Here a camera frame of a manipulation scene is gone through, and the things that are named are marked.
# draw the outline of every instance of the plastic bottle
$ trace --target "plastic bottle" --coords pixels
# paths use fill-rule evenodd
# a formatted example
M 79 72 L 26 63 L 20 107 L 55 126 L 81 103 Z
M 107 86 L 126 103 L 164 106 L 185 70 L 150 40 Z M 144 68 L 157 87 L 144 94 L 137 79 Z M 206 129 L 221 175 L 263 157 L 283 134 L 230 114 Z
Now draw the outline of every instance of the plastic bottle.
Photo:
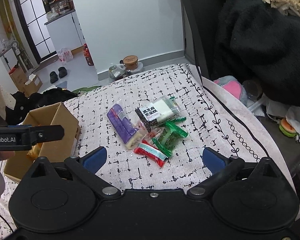
M 86 57 L 86 61 L 87 61 L 88 65 L 89 65 L 89 66 L 94 66 L 94 63 L 93 63 L 91 54 L 90 54 L 90 52 L 89 52 L 87 43 L 84 44 L 84 47 L 83 47 L 83 54 L 84 54 L 84 56 Z

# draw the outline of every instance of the black cable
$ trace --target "black cable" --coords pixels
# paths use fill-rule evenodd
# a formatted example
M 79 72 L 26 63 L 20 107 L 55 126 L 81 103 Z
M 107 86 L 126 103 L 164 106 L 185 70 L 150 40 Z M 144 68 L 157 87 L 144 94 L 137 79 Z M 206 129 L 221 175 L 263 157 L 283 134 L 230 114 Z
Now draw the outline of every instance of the black cable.
M 2 217 L 2 215 L 0 215 L 0 217 L 3 219 L 4 222 L 6 222 L 6 224 L 10 228 L 11 232 L 13 233 L 12 227 L 9 225 L 9 223 Z

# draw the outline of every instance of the cardboard box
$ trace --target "cardboard box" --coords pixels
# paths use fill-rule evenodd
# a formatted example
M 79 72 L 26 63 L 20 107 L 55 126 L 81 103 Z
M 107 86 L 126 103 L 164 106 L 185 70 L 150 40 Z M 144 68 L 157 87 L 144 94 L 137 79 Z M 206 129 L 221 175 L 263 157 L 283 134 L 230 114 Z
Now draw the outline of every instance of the cardboard box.
M 74 154 L 79 139 L 80 126 L 78 120 L 62 104 L 44 106 L 32 110 L 26 116 L 23 124 L 55 125 L 60 124 L 65 130 L 61 141 L 43 143 L 40 155 L 46 156 L 50 162 L 63 162 Z M 15 156 L 7 160 L 4 174 L 16 183 L 19 183 L 32 165 L 33 161 L 27 157 L 28 151 L 18 151 Z
M 28 77 L 23 72 L 22 68 L 18 67 L 12 74 L 10 74 L 10 77 L 16 85 L 17 89 L 21 92 L 24 92 L 24 86 L 28 81 Z
M 28 80 L 26 83 L 29 83 L 27 85 L 24 84 L 24 93 L 26 97 L 29 97 L 31 94 L 38 92 L 39 88 L 42 86 L 42 81 L 40 78 L 35 75 L 35 77 L 32 79 L 32 81 Z

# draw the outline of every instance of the doorway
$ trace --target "doorway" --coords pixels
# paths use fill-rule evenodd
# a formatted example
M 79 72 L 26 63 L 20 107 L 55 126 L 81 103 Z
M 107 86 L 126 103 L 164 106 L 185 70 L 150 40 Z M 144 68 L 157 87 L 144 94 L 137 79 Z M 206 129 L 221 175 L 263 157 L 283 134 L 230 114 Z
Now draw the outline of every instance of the doorway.
M 41 63 L 56 54 L 50 34 L 44 25 L 47 22 L 46 10 L 42 0 L 14 0 L 18 17 L 37 61 Z

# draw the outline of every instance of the bed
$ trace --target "bed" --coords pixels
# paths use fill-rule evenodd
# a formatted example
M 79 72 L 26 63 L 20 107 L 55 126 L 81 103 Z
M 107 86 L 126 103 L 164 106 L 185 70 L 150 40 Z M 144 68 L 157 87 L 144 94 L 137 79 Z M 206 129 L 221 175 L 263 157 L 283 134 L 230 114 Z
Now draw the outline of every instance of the bed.
M 189 136 L 180 141 L 173 157 L 160 168 L 154 161 L 125 148 L 106 112 L 120 101 L 132 122 L 136 122 L 134 110 L 163 95 L 177 98 L 182 115 L 187 117 L 180 126 Z M 193 65 L 170 65 L 129 76 L 64 104 L 81 126 L 75 153 L 84 156 L 104 146 L 108 159 L 97 175 L 122 192 L 127 188 L 182 188 L 186 192 L 211 175 L 201 159 L 205 147 L 227 157 L 237 155 L 247 162 L 269 156 L 293 186 L 284 159 L 262 124 L 226 90 L 207 79 L 201 83 Z M 17 184 L 6 177 L 5 181 L 0 200 L 0 239 L 16 229 L 8 202 Z

